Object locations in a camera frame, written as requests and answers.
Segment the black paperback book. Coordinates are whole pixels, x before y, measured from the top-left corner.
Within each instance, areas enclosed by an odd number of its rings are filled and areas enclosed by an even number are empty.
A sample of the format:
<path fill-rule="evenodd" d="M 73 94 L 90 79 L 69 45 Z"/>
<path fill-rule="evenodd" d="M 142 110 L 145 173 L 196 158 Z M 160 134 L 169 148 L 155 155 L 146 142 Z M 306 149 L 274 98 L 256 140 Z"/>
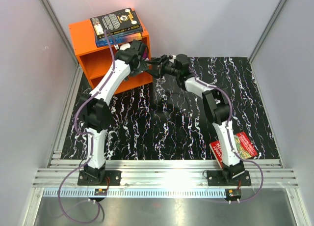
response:
<path fill-rule="evenodd" d="M 90 18 L 90 22 L 94 33 L 97 35 L 105 35 L 105 32 L 117 34 L 142 27 L 136 11 L 132 8 Z"/>

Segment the red 13-storey treehouse book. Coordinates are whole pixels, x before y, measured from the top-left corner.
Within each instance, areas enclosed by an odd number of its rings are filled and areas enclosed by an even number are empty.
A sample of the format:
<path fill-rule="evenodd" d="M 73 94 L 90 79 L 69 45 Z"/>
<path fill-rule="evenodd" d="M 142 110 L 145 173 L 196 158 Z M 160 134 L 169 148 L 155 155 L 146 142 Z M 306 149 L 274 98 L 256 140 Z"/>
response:
<path fill-rule="evenodd" d="M 234 135 L 236 149 L 242 159 L 249 159 L 257 156 L 257 151 L 254 148 L 253 144 L 245 134 L 245 132 L 240 132 Z M 210 143 L 210 149 L 213 152 L 214 157 L 216 158 L 220 168 L 223 168 L 222 163 L 222 151 L 219 141 L 214 141 Z"/>

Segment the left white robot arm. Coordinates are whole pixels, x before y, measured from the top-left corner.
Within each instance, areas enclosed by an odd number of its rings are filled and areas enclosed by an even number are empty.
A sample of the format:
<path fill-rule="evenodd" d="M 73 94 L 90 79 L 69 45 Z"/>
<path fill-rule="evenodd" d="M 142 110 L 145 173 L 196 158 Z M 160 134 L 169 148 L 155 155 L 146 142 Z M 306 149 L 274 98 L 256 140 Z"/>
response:
<path fill-rule="evenodd" d="M 88 138 L 87 160 L 79 172 L 78 185 L 109 184 L 113 173 L 105 170 L 105 138 L 111 124 L 110 101 L 122 81 L 147 69 L 147 45 L 133 40 L 112 54 L 112 64 L 88 96 L 81 97 L 82 105 L 76 117 L 82 117 Z"/>

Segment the blue Jane Eyre book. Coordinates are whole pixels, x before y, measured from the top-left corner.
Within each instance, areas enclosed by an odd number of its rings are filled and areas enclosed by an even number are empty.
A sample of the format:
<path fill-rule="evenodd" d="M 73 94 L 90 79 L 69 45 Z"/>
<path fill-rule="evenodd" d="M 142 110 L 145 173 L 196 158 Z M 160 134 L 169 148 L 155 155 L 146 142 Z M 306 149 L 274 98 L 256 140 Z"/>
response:
<path fill-rule="evenodd" d="M 102 39 L 98 39 L 95 36 L 95 44 L 98 48 L 100 48 L 100 47 L 106 47 L 108 45 L 114 46 L 114 45 L 132 42 L 133 40 L 141 40 L 141 39 L 142 39 L 142 33 L 135 33 L 135 34 L 125 35 L 122 37 L 109 36 L 108 40 L 106 40 L 105 37 Z"/>

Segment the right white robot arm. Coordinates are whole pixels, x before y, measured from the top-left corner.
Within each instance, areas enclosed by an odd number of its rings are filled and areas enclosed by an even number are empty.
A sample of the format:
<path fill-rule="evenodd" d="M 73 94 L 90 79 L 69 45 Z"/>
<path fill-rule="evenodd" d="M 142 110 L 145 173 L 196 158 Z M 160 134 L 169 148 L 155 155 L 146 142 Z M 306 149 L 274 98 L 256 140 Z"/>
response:
<path fill-rule="evenodd" d="M 215 85 L 208 84 L 190 68 L 187 55 L 163 55 L 145 60 L 152 68 L 147 72 L 154 78 L 170 75 L 176 78 L 177 85 L 184 91 L 202 98 L 207 120 L 213 125 L 222 154 L 222 179 L 227 185 L 234 185 L 245 173 L 233 134 L 233 107 L 227 92 Z"/>

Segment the purple 117-storey treehouse book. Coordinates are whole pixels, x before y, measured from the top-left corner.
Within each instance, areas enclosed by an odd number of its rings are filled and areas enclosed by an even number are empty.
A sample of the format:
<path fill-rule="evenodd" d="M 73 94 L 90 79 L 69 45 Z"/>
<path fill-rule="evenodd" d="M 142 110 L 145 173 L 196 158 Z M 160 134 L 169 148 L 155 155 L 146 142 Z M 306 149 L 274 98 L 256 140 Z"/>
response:
<path fill-rule="evenodd" d="M 142 56 L 142 59 L 143 60 L 149 59 L 149 50 L 148 50 L 148 48 L 145 49 L 145 51 L 143 53 L 143 56 Z"/>

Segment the grey-blue hardcover book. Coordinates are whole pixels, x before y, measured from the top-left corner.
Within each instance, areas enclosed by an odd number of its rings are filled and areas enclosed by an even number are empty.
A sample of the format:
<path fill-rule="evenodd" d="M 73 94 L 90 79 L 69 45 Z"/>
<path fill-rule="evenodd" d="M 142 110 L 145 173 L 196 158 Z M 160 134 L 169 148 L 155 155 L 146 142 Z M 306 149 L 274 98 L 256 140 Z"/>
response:
<path fill-rule="evenodd" d="M 116 39 L 116 38 L 124 37 L 124 36 L 127 36 L 127 35 L 131 35 L 131 34 L 134 34 L 134 33 L 141 33 L 142 31 L 143 31 L 143 28 L 140 27 L 140 28 L 137 28 L 137 29 L 134 29 L 134 30 L 125 31 L 125 32 L 117 33 L 117 34 L 113 34 L 113 33 L 108 32 L 107 36 L 108 37 L 112 36 L 113 38 Z M 94 35 L 95 35 L 95 39 L 97 39 L 97 40 L 101 40 L 102 38 L 105 38 L 104 34 L 101 34 L 101 35 L 94 34 Z"/>

